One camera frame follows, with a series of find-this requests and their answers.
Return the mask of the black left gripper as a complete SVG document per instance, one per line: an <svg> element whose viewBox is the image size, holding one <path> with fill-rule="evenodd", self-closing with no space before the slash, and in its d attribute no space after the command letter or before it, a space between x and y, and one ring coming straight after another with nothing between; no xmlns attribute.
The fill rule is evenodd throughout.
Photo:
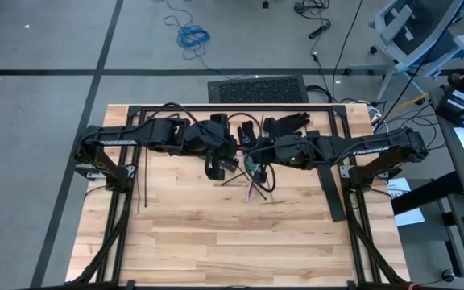
<svg viewBox="0 0 464 290"><path fill-rule="evenodd" d="M244 146L230 133L230 128L211 120L192 124L185 130L185 151L205 155L207 151L215 151L218 155L243 157Z"/></svg>

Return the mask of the black box with labels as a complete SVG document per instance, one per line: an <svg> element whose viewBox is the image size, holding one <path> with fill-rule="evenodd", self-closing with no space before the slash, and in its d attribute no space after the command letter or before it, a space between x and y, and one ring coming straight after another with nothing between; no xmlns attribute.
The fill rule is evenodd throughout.
<svg viewBox="0 0 464 290"><path fill-rule="evenodd" d="M435 113L457 126L464 126L464 93L442 85L437 91Z"/></svg>

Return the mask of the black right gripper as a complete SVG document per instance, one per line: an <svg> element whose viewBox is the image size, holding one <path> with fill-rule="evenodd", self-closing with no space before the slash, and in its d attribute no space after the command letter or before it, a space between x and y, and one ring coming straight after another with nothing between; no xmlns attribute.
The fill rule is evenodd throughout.
<svg viewBox="0 0 464 290"><path fill-rule="evenodd" d="M259 150L251 154L254 162L275 161L276 164L290 168L315 168L317 166L314 149L299 135L286 135L275 142L271 139L258 139L254 149Z"/></svg>

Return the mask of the white paper sheet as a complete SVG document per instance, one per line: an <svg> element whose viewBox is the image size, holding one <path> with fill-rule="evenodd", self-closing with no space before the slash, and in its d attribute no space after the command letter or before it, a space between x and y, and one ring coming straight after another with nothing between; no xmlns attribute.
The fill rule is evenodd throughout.
<svg viewBox="0 0 464 290"><path fill-rule="evenodd" d="M387 192L390 194L392 200L410 191L410 186L404 177L390 179L387 182ZM395 214L395 220L396 225L400 227L424 222L425 218L420 209L412 209L405 213Z"/></svg>

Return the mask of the black perforated computer case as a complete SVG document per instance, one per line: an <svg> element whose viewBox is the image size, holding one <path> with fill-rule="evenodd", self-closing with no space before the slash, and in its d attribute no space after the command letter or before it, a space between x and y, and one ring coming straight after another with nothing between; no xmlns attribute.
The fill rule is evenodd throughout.
<svg viewBox="0 0 464 290"><path fill-rule="evenodd" d="M209 103L309 103L300 76L210 81Z"/></svg>

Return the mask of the black power strip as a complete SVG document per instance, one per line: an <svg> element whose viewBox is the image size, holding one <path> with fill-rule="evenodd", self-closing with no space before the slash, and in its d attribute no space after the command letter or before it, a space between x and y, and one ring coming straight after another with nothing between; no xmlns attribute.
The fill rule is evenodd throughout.
<svg viewBox="0 0 464 290"><path fill-rule="evenodd" d="M316 29L315 31L311 32L309 35L308 35L308 38L309 39L316 39L319 35L321 35L322 33L324 33L325 31L329 30L331 27L331 23L325 23L325 24L322 24L319 26L318 29Z"/></svg>

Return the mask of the grey-backed black glove green cuff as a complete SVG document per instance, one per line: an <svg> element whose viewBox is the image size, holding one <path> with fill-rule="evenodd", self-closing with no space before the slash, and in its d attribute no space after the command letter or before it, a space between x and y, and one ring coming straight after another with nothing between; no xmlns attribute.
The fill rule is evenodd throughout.
<svg viewBox="0 0 464 290"><path fill-rule="evenodd" d="M242 146L252 145L257 141L252 121L244 122L238 127L238 137Z"/></svg>

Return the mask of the grey office chair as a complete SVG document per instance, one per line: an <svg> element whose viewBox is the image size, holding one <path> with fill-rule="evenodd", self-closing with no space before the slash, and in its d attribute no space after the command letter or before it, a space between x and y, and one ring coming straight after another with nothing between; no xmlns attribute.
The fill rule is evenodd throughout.
<svg viewBox="0 0 464 290"><path fill-rule="evenodd" d="M381 52L388 62L352 64L343 73L382 73L377 102L394 76L435 78L448 62L464 58L464 35L449 32L463 15L464 0L391 0L369 23L376 36L370 54Z"/></svg>

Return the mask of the flat black raceway cover strip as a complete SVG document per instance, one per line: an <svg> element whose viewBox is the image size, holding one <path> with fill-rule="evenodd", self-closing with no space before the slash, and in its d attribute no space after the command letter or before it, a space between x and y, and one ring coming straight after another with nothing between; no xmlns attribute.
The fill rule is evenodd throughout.
<svg viewBox="0 0 464 290"><path fill-rule="evenodd" d="M337 185L335 184L331 166L327 164L318 164L317 174L321 182L321 188L325 193L325 198L333 221L345 221L345 210L342 206L342 200L339 196Z"/></svg>

